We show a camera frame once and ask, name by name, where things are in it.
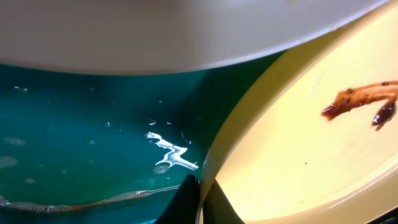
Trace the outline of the white plate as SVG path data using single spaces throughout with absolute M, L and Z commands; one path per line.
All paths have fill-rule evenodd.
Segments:
M 381 0 L 1 0 L 1 62 L 100 75 L 177 73 L 264 57 Z

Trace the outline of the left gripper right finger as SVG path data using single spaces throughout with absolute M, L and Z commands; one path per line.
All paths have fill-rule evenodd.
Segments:
M 213 181 L 203 204 L 204 224 L 244 224 L 216 180 Z

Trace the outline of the light green plate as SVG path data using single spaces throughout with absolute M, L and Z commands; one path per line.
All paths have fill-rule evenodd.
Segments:
M 397 2 L 286 51 L 210 147 L 228 223 L 368 223 L 397 207 Z

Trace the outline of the teal plastic tray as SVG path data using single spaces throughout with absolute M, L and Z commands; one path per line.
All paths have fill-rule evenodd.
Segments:
M 2 65 L 1 222 L 154 222 L 278 58 L 149 76 Z

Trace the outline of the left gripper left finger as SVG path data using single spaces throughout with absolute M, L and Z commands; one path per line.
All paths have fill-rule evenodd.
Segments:
M 154 224 L 195 224 L 199 199 L 198 179 L 188 174 Z

